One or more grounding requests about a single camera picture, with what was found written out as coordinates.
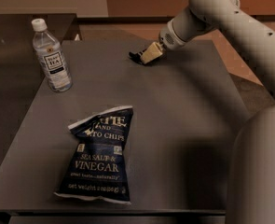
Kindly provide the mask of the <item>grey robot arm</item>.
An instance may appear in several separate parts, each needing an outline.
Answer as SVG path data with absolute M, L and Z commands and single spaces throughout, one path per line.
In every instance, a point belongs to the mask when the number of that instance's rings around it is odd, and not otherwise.
M 218 30 L 275 100 L 275 31 L 240 8 L 240 0 L 188 0 L 141 56 L 148 64 L 168 50 Z M 226 224 L 275 224 L 275 105 L 238 133 L 227 183 Z

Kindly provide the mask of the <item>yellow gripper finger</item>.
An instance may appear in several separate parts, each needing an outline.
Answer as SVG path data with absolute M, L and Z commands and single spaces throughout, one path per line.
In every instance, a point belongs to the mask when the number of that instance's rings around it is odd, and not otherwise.
M 140 57 L 142 64 L 148 64 L 156 58 L 161 57 L 165 52 L 164 46 L 159 42 L 153 42 Z

